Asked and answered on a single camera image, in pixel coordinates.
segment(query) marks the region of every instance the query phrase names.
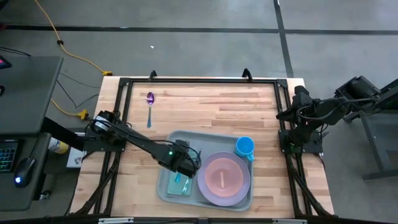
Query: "blue cup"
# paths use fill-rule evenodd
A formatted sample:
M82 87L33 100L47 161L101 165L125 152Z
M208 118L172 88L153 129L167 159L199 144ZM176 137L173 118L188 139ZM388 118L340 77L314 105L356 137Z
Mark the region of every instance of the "blue cup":
M254 160L254 141L249 137L240 137L236 141L235 153L240 157L246 157L249 161Z

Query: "concrete floor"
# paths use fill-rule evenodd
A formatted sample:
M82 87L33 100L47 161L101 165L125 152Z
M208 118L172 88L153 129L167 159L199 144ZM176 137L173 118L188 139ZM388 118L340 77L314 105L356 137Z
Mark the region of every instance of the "concrete floor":
M179 28L277 29L273 0L40 0L56 25ZM394 0L280 0L287 29L398 30ZM33 1L13 0L0 22L48 25ZM60 32L66 48L116 75L238 77L249 68L255 77L287 77L279 34L188 32ZM0 31L0 45L32 55L61 55L62 72L100 86L91 65L66 56L50 31ZM353 76L382 87L398 77L396 35L287 35L294 77L304 78L313 97L329 98ZM99 89L63 76L59 81L77 103ZM53 98L78 111L56 87ZM96 98L85 103L92 114ZM69 128L85 124L50 105L47 116ZM345 218L398 222L398 178L363 182L376 170L362 124L339 122L324 140L326 175L335 213ZM76 173L57 177L54 194L27 212L1 213L0 219L63 215Z

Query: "purple spoon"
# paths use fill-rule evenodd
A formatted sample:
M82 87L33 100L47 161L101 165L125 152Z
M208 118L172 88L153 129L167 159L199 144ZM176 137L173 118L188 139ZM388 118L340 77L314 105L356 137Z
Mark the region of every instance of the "purple spoon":
M148 123L147 123L147 128L150 128L152 126L152 122L150 121L150 111L152 108L152 105L155 102L155 96L153 92L149 92L147 95L147 103L149 104L149 114L148 114Z

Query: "wooden tabletop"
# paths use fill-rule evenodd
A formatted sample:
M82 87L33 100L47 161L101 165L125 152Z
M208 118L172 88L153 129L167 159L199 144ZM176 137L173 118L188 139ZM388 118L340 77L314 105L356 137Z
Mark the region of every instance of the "wooden tabletop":
M119 78L104 78L95 113L113 110ZM290 96L294 95L295 86L304 84L301 78L287 80ZM152 127L148 129L146 95L150 91L155 94L155 103L152 106ZM119 166L112 216L294 217L286 163L279 149L279 122L275 118L276 114L272 85L135 83L127 121L136 131L152 139L165 139L176 129L251 137L256 144L254 198L251 208L245 212L165 202L156 193L159 165L148 153L127 144ZM81 208L97 187L103 157L103 152L96 152L84 160L71 212ZM325 209L333 213L328 183L320 159L304 154L303 163L309 189ZM298 197L300 208L304 211L301 190L298 190Z

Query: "plastic tray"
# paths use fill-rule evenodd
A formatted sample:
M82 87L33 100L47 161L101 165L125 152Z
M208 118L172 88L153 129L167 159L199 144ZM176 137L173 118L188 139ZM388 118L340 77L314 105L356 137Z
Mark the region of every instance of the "plastic tray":
M183 140L189 141L190 147L194 148L196 151L201 151L201 159L204 161L209 155L215 152L234 152L236 141L238 137L235 136L226 136L220 134L208 134L208 133L199 133L193 131L174 131L171 133L167 140L175 141L175 140ZM167 169L161 169L159 172L159 179L157 180L157 194L159 197L166 201L172 203L181 203L185 205L196 205L206 208L217 208L235 212L243 212L249 209L252 201L253 201L253 162L249 162L246 158L242 158L242 160L248 165L249 172L251 175L251 184L249 188L249 192L236 205L229 207L221 207L217 206L211 202L209 202L200 192L197 176L195 176L192 180L192 191L190 195L173 195L167 193L167 186L169 184L169 175L171 171Z

